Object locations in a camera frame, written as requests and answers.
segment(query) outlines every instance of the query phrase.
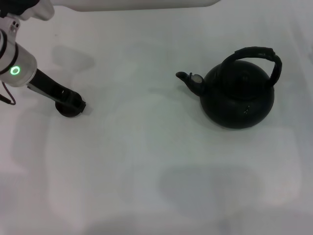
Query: kettle spout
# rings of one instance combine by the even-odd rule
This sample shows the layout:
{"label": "kettle spout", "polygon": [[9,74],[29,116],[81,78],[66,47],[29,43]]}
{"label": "kettle spout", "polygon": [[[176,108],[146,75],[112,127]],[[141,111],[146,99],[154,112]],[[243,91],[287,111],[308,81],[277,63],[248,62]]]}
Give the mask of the kettle spout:
{"label": "kettle spout", "polygon": [[189,78],[189,75],[186,74],[185,72],[178,72],[176,73],[176,77],[178,77],[181,81],[186,82],[187,79]]}
{"label": "kettle spout", "polygon": [[205,81],[204,78],[200,75],[189,75],[185,72],[176,73],[176,77],[178,77],[181,81],[183,81],[186,86],[197,96],[202,96],[205,93]]}

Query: kettle lid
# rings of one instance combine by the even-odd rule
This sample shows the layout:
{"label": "kettle lid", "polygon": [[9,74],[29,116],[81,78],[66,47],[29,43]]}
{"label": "kettle lid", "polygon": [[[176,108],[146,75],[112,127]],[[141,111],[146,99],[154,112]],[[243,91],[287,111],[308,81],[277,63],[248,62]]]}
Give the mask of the kettle lid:
{"label": "kettle lid", "polygon": [[220,78],[222,90],[236,99],[254,99],[260,96],[269,76],[257,65],[247,61],[230,64]]}

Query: kettle body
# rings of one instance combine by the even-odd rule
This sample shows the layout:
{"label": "kettle body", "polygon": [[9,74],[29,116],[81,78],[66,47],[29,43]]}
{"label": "kettle body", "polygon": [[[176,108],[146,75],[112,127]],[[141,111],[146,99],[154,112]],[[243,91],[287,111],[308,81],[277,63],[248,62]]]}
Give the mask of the kettle body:
{"label": "kettle body", "polygon": [[[275,62],[271,77],[260,67],[240,61],[265,58]],[[282,62],[271,48],[247,47],[235,52],[213,68],[203,79],[200,75],[178,72],[176,76],[200,97],[205,113],[218,125],[244,129],[261,122],[274,104],[274,87]]]}

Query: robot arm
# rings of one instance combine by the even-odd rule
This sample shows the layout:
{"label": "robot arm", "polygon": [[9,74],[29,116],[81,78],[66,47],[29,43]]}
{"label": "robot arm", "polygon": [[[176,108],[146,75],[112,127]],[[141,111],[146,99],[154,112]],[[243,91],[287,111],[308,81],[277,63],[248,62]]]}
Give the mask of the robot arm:
{"label": "robot arm", "polygon": [[49,20],[53,15],[49,0],[0,0],[0,80],[12,87],[26,85],[54,100],[62,115],[75,117],[86,106],[81,96],[37,69],[35,57],[15,42],[19,19]]}

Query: kettle handle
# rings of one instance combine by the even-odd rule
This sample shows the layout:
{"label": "kettle handle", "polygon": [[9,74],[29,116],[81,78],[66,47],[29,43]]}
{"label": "kettle handle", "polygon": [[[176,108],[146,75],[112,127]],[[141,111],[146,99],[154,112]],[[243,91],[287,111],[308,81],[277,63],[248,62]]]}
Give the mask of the kettle handle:
{"label": "kettle handle", "polygon": [[268,81],[268,86],[272,87],[278,81],[281,72],[283,63],[281,59],[275,54],[272,48],[267,47],[245,47],[241,50],[236,51],[231,56],[227,57],[221,64],[220,69],[218,70],[218,77],[222,77],[225,68],[233,63],[236,60],[244,59],[244,58],[261,58],[266,59],[272,62],[275,62],[275,67],[270,76],[270,80]]}

